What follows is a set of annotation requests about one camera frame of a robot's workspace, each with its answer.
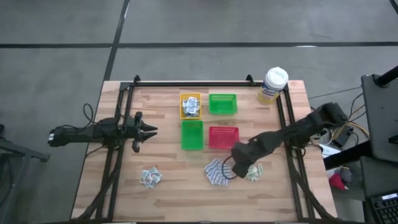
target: wooden tabletop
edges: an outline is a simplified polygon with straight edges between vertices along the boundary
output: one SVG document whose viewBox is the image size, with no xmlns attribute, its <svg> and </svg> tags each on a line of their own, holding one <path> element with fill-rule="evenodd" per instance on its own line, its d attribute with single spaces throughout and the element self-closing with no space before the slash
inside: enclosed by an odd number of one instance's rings
<svg viewBox="0 0 398 224">
<path fill-rule="evenodd" d="M 120 82 L 105 82 L 96 120 L 113 117 Z M 310 112 L 303 81 L 289 81 L 296 119 Z M 208 148 L 210 126 L 235 126 L 241 141 L 280 128 L 276 104 L 262 105 L 256 98 L 259 87 L 136 87 L 131 114 L 142 111 L 145 123 L 158 127 L 158 134 L 144 144 L 140 153 L 126 141 L 114 221 L 155 222 L 266 222 L 295 221 L 296 214 L 284 146 L 259 159 L 264 173 L 257 182 L 234 179 L 227 187 L 211 185 L 203 168 L 214 158 L 226 159 L 228 150 Z M 200 93 L 205 147 L 184 151 L 180 146 L 179 95 Z M 216 116 L 208 112 L 209 93 L 235 93 L 238 112 Z M 284 108 L 287 123 L 287 108 Z M 89 151 L 100 146 L 93 143 Z M 73 208 L 77 217 L 94 199 L 101 185 L 106 149 L 92 153 L 85 161 Z M 318 148 L 308 147 L 304 157 L 310 188 L 329 213 L 336 216 L 335 204 Z M 139 183 L 143 169 L 156 166 L 163 175 L 154 189 Z M 301 196 L 303 209 L 305 201 Z M 108 207 L 109 196 L 105 200 Z"/>
</svg>

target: keyboard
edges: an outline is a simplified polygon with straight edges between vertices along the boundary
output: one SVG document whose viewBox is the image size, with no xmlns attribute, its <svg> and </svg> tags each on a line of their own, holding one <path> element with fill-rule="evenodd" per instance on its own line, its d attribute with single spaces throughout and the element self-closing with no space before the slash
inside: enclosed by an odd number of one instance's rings
<svg viewBox="0 0 398 224">
<path fill-rule="evenodd" d="M 377 216 L 378 223 L 398 223 L 398 191 L 371 197 L 373 212 Z"/>
</svg>

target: gray floor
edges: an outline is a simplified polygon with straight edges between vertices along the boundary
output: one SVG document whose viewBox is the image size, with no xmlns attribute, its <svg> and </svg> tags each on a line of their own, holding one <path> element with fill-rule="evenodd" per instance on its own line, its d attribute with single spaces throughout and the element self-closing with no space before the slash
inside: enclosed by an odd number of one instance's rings
<svg viewBox="0 0 398 224">
<path fill-rule="evenodd" d="M 122 4 L 0 0 L 0 44 L 111 43 Z M 388 0 L 131 0 L 121 42 L 398 41 L 397 24 Z M 30 165 L 16 223 L 69 218 L 86 145 L 51 148 L 46 139 L 55 126 L 86 123 L 81 107 L 96 106 L 109 52 L 0 49 L 5 137 L 52 154 L 49 163 Z M 313 107 L 334 101 L 348 113 L 361 90 L 315 96 L 360 86 L 361 75 L 384 73 L 397 58 L 398 47 L 119 49 L 111 80 L 136 74 L 145 80 L 241 80 L 247 74 L 261 79 L 280 66 L 290 79 L 305 80 Z M 357 122 L 367 127 L 365 116 Z M 363 220 L 358 198 L 333 195 L 339 217 Z"/>
</svg>

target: cable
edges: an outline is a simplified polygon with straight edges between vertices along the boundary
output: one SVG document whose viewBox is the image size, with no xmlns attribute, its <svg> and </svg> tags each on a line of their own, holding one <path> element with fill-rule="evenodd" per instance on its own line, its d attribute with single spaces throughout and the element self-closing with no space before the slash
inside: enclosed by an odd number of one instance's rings
<svg viewBox="0 0 398 224">
<path fill-rule="evenodd" d="M 354 100 L 353 100 L 353 102 L 351 103 L 351 109 L 350 109 L 350 111 L 349 111 L 349 116 L 348 116 L 348 119 L 350 119 L 350 117 L 355 113 L 353 113 L 353 107 L 354 107 L 354 103 L 355 103 L 355 101 L 356 101 L 356 99 L 358 99 L 360 96 L 362 96 L 363 95 L 363 93 L 361 93 L 361 94 L 359 94 Z"/>
<path fill-rule="evenodd" d="M 10 189 L 8 189 L 6 195 L 4 196 L 3 200 L 0 203 L 0 208 L 4 205 L 4 202 L 7 200 L 8 195 L 10 194 L 11 189 L 14 187 L 14 178 L 12 177 L 12 168 L 11 168 L 11 163 L 10 159 L 7 157 L 7 164 L 8 164 L 8 172 L 10 175 Z"/>
<path fill-rule="evenodd" d="M 358 96 L 356 96 L 356 97 L 354 98 L 353 102 L 351 103 L 351 109 L 350 109 L 350 111 L 349 111 L 348 121 L 347 121 L 342 127 L 338 128 L 338 129 L 336 129 L 336 130 L 334 130 L 334 131 L 332 132 L 332 135 L 331 135 L 331 136 L 332 136 L 332 139 L 336 139 L 337 136 L 339 136 L 340 133 L 342 132 L 342 130 L 343 130 L 343 128 L 345 127 L 345 125 L 346 125 L 347 123 L 350 122 L 351 117 L 352 117 L 355 113 L 357 113 L 361 108 L 363 108 L 363 107 L 365 106 L 365 105 L 362 105 L 362 106 L 360 106 L 359 108 L 357 108 L 355 111 L 353 111 L 355 101 L 356 101 L 360 96 L 362 96 L 362 95 L 363 95 L 363 93 L 359 94 Z M 354 121 L 354 120 L 360 118 L 363 114 L 361 114 L 359 117 L 357 117 L 357 118 L 355 118 L 355 119 L 353 119 L 353 120 L 351 120 L 351 121 Z"/>
<path fill-rule="evenodd" d="M 312 96 L 312 97 L 308 97 L 308 99 L 314 99 L 314 98 L 318 98 L 318 97 L 322 97 L 322 96 L 328 96 L 328 95 L 332 95 L 332 94 L 336 94 L 336 93 L 342 93 L 342 92 L 345 92 L 345 91 L 356 90 L 356 89 L 359 89 L 359 88 L 362 88 L 362 87 L 359 86 L 359 87 L 349 88 L 349 89 L 346 89 L 346 90 L 340 90 L 340 91 L 336 91 L 336 92 L 333 92 L 333 93 L 327 93 L 327 94 L 323 94 L 323 95 L 319 95 L 319 96 Z"/>
<path fill-rule="evenodd" d="M 364 116 L 365 114 L 366 114 L 366 111 L 363 112 L 363 113 L 362 113 L 361 115 L 359 115 L 358 117 L 356 117 L 356 118 L 354 118 L 354 119 L 352 119 L 351 121 L 348 121 L 348 122 L 353 122 L 353 121 L 355 121 L 356 119 L 358 119 L 358 118 Z"/>
<path fill-rule="evenodd" d="M 352 122 L 352 121 L 349 121 L 349 122 L 347 123 L 347 125 L 360 129 L 360 130 L 362 131 L 362 133 L 363 133 L 368 139 L 370 139 L 370 135 L 369 135 L 368 131 L 367 131 L 366 129 L 364 129 L 362 126 L 360 126 L 359 124 L 357 124 L 357 123 L 355 123 L 355 122 Z"/>
<path fill-rule="evenodd" d="M 328 143 L 323 143 L 323 137 L 324 137 L 324 135 L 322 135 L 321 136 L 321 138 L 319 139 L 319 142 L 321 143 L 321 144 L 323 144 L 323 145 L 329 145 L 330 143 L 331 143 L 331 141 L 333 140 L 333 133 L 334 132 L 332 132 L 330 129 L 326 129 L 327 131 L 328 131 L 328 133 L 329 133 L 329 142 Z"/>
<path fill-rule="evenodd" d="M 315 147 L 318 147 L 318 148 L 321 150 L 321 152 L 323 152 L 323 148 L 322 148 L 320 145 L 314 144 L 314 143 L 312 142 L 312 140 L 310 140 L 310 143 L 307 143 L 307 145 L 306 145 L 304 148 L 302 148 L 302 150 L 304 150 L 304 153 L 302 154 L 302 157 L 304 157 L 304 156 L 305 156 L 305 153 L 307 153 L 307 146 L 315 146 Z"/>
<path fill-rule="evenodd" d="M 104 148 L 104 146 L 101 146 L 101 147 L 99 147 L 99 148 L 96 148 L 96 149 L 92 150 L 91 152 L 89 152 L 89 153 L 86 154 L 85 158 L 87 158 L 87 156 L 90 155 L 91 153 L 96 152 L 96 151 L 98 151 L 98 150 L 100 150 L 100 149 L 102 149 L 102 148 Z"/>
<path fill-rule="evenodd" d="M 357 145 L 359 144 L 359 136 L 358 136 L 358 134 L 356 134 L 355 132 L 353 132 L 352 134 L 356 136 L 356 143 L 355 143 L 355 146 L 357 146 Z"/>
<path fill-rule="evenodd" d="M 237 178 L 238 175 L 235 175 L 234 177 L 227 177 L 227 176 L 225 176 L 225 174 L 224 174 L 224 165 L 225 165 L 226 161 L 227 161 L 228 159 L 230 159 L 230 158 L 232 158 L 232 156 L 229 156 L 228 158 L 226 158 L 226 159 L 224 160 L 223 166 L 221 167 L 221 173 L 223 174 L 223 176 L 225 177 L 225 179 L 233 180 L 233 179 Z"/>
<path fill-rule="evenodd" d="M 90 109 L 90 115 L 91 115 L 90 117 L 88 117 L 88 115 L 86 114 L 86 106 L 88 106 Z M 121 108 L 119 105 L 116 105 L 116 110 L 119 111 L 119 113 L 118 113 L 119 116 L 126 119 L 126 117 L 122 115 L 122 111 L 121 111 Z M 98 124 L 97 122 L 94 121 L 94 110 L 93 110 L 93 107 L 89 103 L 85 103 L 83 105 L 83 114 L 85 115 L 86 119 L 88 120 L 88 123 L 86 124 L 86 126 L 82 127 L 79 131 L 77 131 L 77 129 L 79 129 L 78 127 L 69 125 L 69 124 L 62 125 L 61 128 L 73 128 L 76 130 L 76 133 L 80 133 L 80 132 L 84 131 L 85 129 L 87 129 L 87 127 L 90 126 L 91 124 Z"/>
<path fill-rule="evenodd" d="M 296 149 L 295 150 L 295 152 L 297 153 L 297 152 L 300 152 L 301 153 L 301 156 L 302 157 L 304 157 L 305 156 L 305 153 L 307 152 L 307 150 L 305 149 L 305 148 L 297 148 L 297 147 L 294 147 L 294 146 L 292 146 L 294 149 Z"/>
</svg>

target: green basket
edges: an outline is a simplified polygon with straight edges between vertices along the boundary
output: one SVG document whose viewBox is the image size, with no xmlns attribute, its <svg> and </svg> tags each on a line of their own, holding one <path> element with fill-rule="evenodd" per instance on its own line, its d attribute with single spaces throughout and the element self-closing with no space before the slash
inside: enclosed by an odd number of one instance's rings
<svg viewBox="0 0 398 224">
<path fill-rule="evenodd" d="M 235 114 L 235 94 L 209 94 L 209 111 L 211 114 Z"/>
<path fill-rule="evenodd" d="M 203 122 L 182 121 L 181 148 L 185 150 L 203 149 Z"/>
</svg>

